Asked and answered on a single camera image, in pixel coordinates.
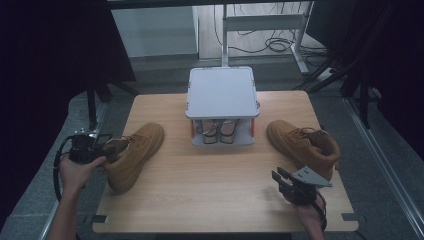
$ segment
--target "wooden table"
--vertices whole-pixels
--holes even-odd
[[[106,185],[93,223],[95,232],[240,233],[303,231],[293,207],[278,192],[271,170],[296,169],[266,139],[267,125],[284,119],[298,127],[318,129],[308,95],[303,91],[258,92],[260,115],[251,146],[199,147],[191,144],[185,116],[186,94],[139,95],[123,135],[147,122],[165,129],[161,149],[144,165],[135,186],[113,195]],[[333,187],[324,188],[327,231],[354,231],[344,221],[352,206],[337,171]]]

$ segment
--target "human hand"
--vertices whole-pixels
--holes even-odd
[[[63,193],[79,193],[93,170],[105,161],[106,157],[103,156],[89,164],[77,164],[69,159],[68,154],[63,155],[59,165]]]

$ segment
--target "tan work boot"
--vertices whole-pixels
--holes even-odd
[[[127,192],[134,186],[143,164],[159,150],[164,137],[161,125],[146,123],[129,137],[106,143],[104,149],[115,147],[118,153],[103,164],[109,186],[115,193]]]
[[[333,167],[339,169],[340,149],[323,130],[297,128],[284,120],[268,124],[267,138],[272,146],[290,158],[298,169],[308,166],[330,181]]]

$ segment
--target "white plastic container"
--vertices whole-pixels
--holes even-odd
[[[191,120],[192,143],[198,146],[251,145],[254,142],[254,118],[259,102],[250,67],[194,68],[190,72],[186,116]],[[240,119],[232,144],[218,141],[204,144],[196,131],[202,119]]]

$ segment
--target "lid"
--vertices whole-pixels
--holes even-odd
[[[190,119],[255,118],[259,115],[250,67],[194,68],[186,116]]]

